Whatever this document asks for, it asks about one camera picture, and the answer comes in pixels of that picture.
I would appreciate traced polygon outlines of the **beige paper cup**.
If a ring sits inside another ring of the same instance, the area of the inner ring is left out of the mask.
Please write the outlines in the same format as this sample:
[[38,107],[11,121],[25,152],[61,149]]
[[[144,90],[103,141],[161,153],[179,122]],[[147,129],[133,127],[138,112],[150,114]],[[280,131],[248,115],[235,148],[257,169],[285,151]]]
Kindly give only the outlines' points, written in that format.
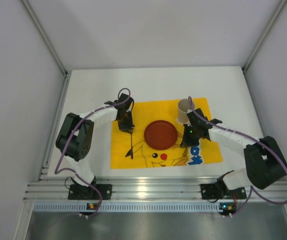
[[187,114],[191,111],[190,102],[187,98],[181,99],[177,104],[177,119],[176,121],[181,124],[187,124],[189,118]]

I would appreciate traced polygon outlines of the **gold spoon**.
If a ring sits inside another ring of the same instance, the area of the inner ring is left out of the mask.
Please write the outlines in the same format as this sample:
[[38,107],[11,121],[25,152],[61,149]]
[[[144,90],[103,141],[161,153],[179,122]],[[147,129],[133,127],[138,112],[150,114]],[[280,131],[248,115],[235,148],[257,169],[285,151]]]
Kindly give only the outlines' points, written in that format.
[[184,151],[183,151],[182,155],[185,156],[187,154],[187,152],[188,152],[188,149],[184,148]]

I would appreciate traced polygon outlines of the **yellow pikachu cloth placemat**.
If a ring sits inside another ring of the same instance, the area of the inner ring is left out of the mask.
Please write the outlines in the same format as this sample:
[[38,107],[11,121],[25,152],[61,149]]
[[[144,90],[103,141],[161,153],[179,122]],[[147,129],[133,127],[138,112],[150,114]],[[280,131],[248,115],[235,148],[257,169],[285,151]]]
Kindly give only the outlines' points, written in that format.
[[[111,126],[111,169],[142,169],[160,167],[194,166],[220,163],[223,160],[217,143],[201,139],[199,146],[181,147],[184,126],[179,124],[179,100],[136,102],[132,110],[134,130],[132,133],[133,159],[131,159],[131,135],[121,132],[117,122]],[[147,145],[144,131],[148,124],[157,120],[172,123],[177,130],[176,143],[166,150],[156,150]]]

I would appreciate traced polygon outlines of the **red round plate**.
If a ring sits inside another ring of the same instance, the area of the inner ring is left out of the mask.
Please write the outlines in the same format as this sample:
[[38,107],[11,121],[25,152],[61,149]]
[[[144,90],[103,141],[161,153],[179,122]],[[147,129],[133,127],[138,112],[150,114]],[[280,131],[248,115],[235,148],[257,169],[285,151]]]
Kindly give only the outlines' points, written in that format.
[[156,120],[147,125],[143,136],[146,144],[152,149],[167,150],[177,142],[178,132],[172,123]]

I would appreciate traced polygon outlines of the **gold fork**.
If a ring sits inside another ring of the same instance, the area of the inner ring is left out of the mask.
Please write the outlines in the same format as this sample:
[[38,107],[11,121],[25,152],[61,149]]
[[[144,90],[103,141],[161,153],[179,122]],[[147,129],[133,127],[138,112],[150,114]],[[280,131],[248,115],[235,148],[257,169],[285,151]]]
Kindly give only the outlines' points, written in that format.
[[130,158],[133,160],[133,133],[130,133]]

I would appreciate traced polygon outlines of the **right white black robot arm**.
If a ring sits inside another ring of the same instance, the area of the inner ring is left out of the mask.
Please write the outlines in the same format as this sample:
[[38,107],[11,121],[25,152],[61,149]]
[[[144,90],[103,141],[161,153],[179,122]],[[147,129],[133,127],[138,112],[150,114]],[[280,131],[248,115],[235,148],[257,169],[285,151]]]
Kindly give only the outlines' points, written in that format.
[[208,120],[199,108],[188,110],[186,116],[181,147],[195,147],[200,140],[207,140],[244,158],[244,168],[228,171],[213,184],[221,194],[244,187],[264,190],[287,177],[287,162],[273,137],[254,138],[232,130],[218,119]]

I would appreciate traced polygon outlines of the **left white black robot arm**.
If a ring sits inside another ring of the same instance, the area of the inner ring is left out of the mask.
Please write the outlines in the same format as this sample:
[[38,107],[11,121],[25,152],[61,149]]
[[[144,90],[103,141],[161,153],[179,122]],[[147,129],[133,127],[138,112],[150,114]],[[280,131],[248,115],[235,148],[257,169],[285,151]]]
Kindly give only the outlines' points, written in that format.
[[111,122],[117,122],[118,129],[130,135],[135,128],[132,118],[134,99],[128,88],[123,88],[122,91],[118,93],[116,100],[107,101],[95,110],[66,115],[55,141],[55,147],[61,153],[54,170],[56,175],[69,171],[74,174],[72,180],[76,185],[95,188],[95,175],[86,160],[94,130]]

